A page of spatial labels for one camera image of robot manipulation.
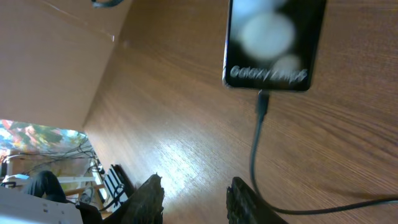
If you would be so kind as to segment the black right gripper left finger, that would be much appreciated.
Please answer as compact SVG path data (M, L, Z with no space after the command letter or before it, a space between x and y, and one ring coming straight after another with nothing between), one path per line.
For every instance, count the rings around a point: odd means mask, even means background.
M104 224L163 224L164 188L161 177L151 175Z

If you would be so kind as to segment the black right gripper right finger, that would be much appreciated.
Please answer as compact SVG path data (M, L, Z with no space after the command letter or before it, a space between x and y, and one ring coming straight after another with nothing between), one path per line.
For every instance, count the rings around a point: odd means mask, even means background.
M287 224L240 177L233 177L227 188L226 208L229 224Z

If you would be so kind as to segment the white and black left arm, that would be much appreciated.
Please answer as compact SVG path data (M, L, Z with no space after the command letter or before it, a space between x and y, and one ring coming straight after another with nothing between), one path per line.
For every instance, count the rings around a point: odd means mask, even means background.
M45 170L29 179L22 190L1 187L1 224L100 224L99 210L90 205L95 189L83 190L77 203L66 198L58 178Z

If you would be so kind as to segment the black Galaxy flip phone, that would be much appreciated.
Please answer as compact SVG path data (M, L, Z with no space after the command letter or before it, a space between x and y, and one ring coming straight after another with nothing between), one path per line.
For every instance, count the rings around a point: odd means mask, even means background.
M326 4L326 0L231 0L224 84L253 90L309 90Z

